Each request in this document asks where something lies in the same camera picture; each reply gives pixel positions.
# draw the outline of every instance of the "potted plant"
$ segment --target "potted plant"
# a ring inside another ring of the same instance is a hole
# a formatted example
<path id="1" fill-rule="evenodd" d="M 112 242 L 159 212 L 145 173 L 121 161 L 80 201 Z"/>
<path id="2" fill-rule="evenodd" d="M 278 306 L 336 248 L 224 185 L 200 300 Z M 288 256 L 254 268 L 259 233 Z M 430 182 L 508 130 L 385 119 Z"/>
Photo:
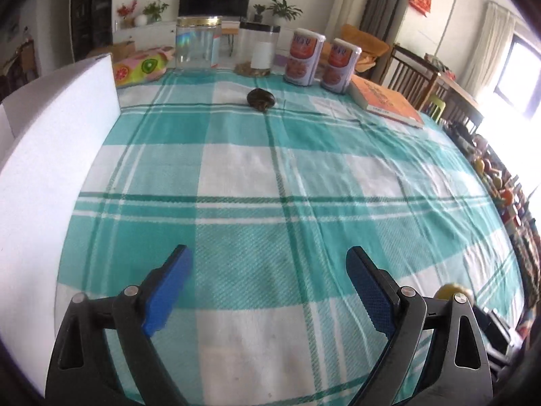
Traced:
<path id="1" fill-rule="evenodd" d="M 289 5 L 286 0 L 282 2 L 278 0 L 271 0 L 272 4 L 269 6 L 269 10 L 272 10 L 273 23 L 275 26 L 284 26 L 289 21 L 297 19 L 301 16 L 302 10 L 295 5 Z"/>
<path id="2" fill-rule="evenodd" d="M 150 17 L 152 23 L 156 23 L 162 20 L 162 13 L 168 7 L 169 5 L 167 3 L 162 3 L 162 0 L 153 1 L 144 7 L 143 13 Z"/>
<path id="3" fill-rule="evenodd" d="M 116 13 L 122 17 L 122 27 L 128 28 L 132 27 L 133 25 L 133 18 L 132 14 L 134 13 L 135 6 L 137 6 L 137 0 L 133 0 L 128 6 L 126 6 L 124 3 L 122 6 L 120 6 Z"/>
<path id="4" fill-rule="evenodd" d="M 267 10 L 267 6 L 263 4 L 254 4 L 255 15 L 254 23 L 260 23 L 263 21 L 263 12 Z"/>

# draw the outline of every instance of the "white vase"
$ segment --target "white vase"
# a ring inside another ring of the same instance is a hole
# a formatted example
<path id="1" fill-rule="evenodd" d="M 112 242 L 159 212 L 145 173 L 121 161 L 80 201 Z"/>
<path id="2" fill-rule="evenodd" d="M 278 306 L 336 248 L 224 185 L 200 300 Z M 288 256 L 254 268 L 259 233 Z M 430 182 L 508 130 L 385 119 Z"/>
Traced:
<path id="1" fill-rule="evenodd" d="M 285 18 L 282 18 L 282 17 L 279 17 L 278 15 L 275 15 L 275 16 L 272 17 L 272 23 L 275 26 L 286 27 L 289 24 L 289 21 L 287 19 L 285 19 Z"/>
<path id="2" fill-rule="evenodd" d="M 134 23 L 135 23 L 135 27 L 146 26 L 148 23 L 148 17 L 144 14 L 141 14 L 135 17 Z"/>

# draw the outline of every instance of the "gold jar lid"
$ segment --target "gold jar lid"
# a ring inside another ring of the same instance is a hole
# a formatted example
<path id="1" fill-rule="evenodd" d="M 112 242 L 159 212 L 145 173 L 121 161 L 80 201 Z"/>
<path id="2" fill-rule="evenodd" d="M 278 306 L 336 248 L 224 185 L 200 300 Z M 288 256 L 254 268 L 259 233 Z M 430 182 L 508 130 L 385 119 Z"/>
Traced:
<path id="1" fill-rule="evenodd" d="M 177 27 L 216 27 L 221 26 L 222 17 L 178 17 Z"/>

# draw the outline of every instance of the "book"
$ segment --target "book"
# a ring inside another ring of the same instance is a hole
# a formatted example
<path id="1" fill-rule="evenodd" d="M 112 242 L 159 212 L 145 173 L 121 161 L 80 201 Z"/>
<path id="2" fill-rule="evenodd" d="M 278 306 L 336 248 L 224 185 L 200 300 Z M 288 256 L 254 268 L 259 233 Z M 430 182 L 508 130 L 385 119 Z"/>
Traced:
<path id="1" fill-rule="evenodd" d="M 364 110 L 412 127 L 422 128 L 423 119 L 398 91 L 387 89 L 357 75 L 351 77 L 348 93 Z"/>

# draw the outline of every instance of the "teal and white tablecloth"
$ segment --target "teal and white tablecloth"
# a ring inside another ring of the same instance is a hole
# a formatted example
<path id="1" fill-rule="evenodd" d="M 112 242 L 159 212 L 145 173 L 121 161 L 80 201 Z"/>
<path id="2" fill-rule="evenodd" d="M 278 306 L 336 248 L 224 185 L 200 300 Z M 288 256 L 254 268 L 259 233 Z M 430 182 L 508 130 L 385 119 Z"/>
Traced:
<path id="1" fill-rule="evenodd" d="M 266 114 L 246 103 L 256 86 L 277 99 Z M 517 322 L 524 297 L 507 234 L 428 119 L 415 129 L 318 86 L 228 70 L 167 73 L 118 95 L 122 114 L 64 244 L 56 323 L 75 292 L 116 295 L 188 245 L 193 275 L 152 341 L 191 404 L 346 405 L 386 343 L 345 272 L 352 246 L 400 285 L 432 296 L 457 282 Z"/>

